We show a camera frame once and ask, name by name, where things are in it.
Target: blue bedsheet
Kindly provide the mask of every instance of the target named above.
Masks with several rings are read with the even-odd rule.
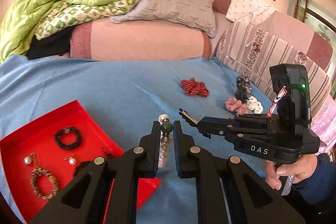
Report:
[[[186,96],[179,86],[182,79],[194,77],[209,89],[207,98]],[[150,132],[159,115],[180,120],[179,108],[194,118],[230,117],[224,101],[236,91],[237,73],[216,62],[201,58],[183,61],[95,62],[84,59],[41,58],[28,61],[11,56],[0,66],[0,138],[31,120],[78,99],[102,129],[124,150],[139,144]],[[252,86],[253,93],[268,109],[270,100]],[[240,156],[259,175],[264,161],[233,150],[223,137],[203,137],[181,121],[184,133],[213,155]],[[177,177],[174,149],[168,164],[159,170],[162,184],[138,210],[137,223],[197,223],[194,179]],[[0,170],[0,190],[13,211],[23,221]]]

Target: screw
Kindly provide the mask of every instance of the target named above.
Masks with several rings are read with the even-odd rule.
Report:
[[[135,154],[141,154],[144,151],[144,149],[141,146],[137,146],[136,148],[133,149],[133,152]]]
[[[97,157],[95,158],[95,160],[93,161],[95,164],[100,165],[102,163],[104,163],[105,159],[103,157]]]
[[[201,149],[198,146],[193,146],[190,148],[191,153],[199,153],[201,152]]]
[[[238,163],[240,163],[240,158],[237,157],[237,156],[232,156],[232,157],[230,158],[230,161],[231,161],[233,164],[238,164]]]

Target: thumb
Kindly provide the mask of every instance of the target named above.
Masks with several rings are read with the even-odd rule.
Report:
[[[295,162],[293,164],[284,164],[277,168],[278,176],[289,176],[289,175],[298,175],[301,174],[304,170],[302,166]]]

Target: green blanket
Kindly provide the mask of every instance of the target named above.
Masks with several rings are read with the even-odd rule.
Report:
[[[125,14],[138,1],[15,0],[0,26],[0,63],[13,54],[25,54],[35,32],[37,38],[41,39],[71,25]]]

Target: pearl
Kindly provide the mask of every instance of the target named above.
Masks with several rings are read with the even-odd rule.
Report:
[[[71,157],[71,158],[69,159],[69,163],[70,163],[71,165],[75,165],[75,164],[77,163],[77,160],[76,160],[74,157]]]
[[[166,119],[169,120],[169,116],[168,116],[167,114],[161,114],[161,115],[159,116],[159,122],[160,122],[160,123],[163,123],[163,120],[166,120]]]
[[[27,156],[23,159],[24,164],[31,164],[33,162],[30,156]]]

